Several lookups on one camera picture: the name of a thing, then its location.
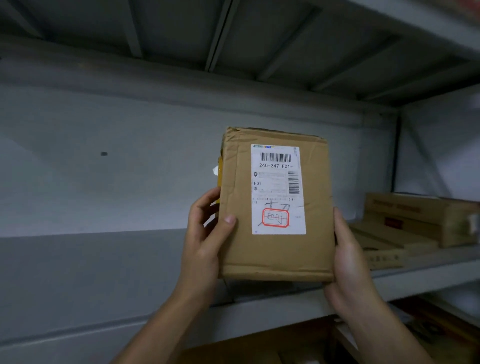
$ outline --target flat cardboard box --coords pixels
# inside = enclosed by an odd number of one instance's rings
[[[368,268],[400,268],[405,265],[408,252],[404,248],[387,244],[361,232],[353,232],[367,258]]]
[[[221,159],[219,218],[234,214],[238,222],[220,251],[220,276],[332,281],[335,238],[327,141],[230,127]]]
[[[445,248],[477,242],[470,232],[469,216],[478,213],[478,202],[411,194],[367,194],[364,220],[435,239]]]
[[[355,222],[350,224],[350,228],[354,233],[360,233],[389,245],[403,248],[409,256],[428,254],[438,250],[438,242],[433,239],[390,228],[376,222]]]

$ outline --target horizontal barcode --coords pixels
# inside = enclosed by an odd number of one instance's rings
[[[260,160],[264,162],[288,162],[292,161],[291,154],[285,153],[260,153]]]
[[[288,172],[288,193],[300,194],[300,182],[298,172]]]

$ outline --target white sticker on box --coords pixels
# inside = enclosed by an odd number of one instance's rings
[[[252,234],[306,234],[300,148],[252,144],[251,161]]]

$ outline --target upper shelf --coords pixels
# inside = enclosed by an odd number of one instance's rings
[[[475,13],[437,2],[7,0],[0,32],[399,106],[479,80]]]

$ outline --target finger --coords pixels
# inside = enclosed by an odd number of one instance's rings
[[[338,245],[342,246],[346,243],[355,242],[355,236],[353,236],[352,231],[348,227],[347,222],[342,216],[340,209],[338,207],[334,207],[333,209],[334,214],[334,224],[335,224],[335,235]]]
[[[210,235],[216,224],[218,223],[218,218],[214,218],[212,221],[210,221],[207,226],[205,226],[205,233],[206,235]]]
[[[199,239],[203,231],[202,219],[204,209],[209,207],[212,202],[220,196],[220,187],[212,188],[205,192],[202,197],[196,200],[190,207],[188,214],[187,235],[193,239]]]
[[[220,247],[232,233],[237,218],[233,215],[228,215],[226,218],[220,219],[212,230],[210,235],[205,239],[202,248],[210,251],[212,254],[218,254]]]
[[[213,204],[207,207],[204,210],[204,216],[202,218],[202,224],[205,224],[207,220],[213,215],[218,212],[218,209],[220,208],[220,204]]]

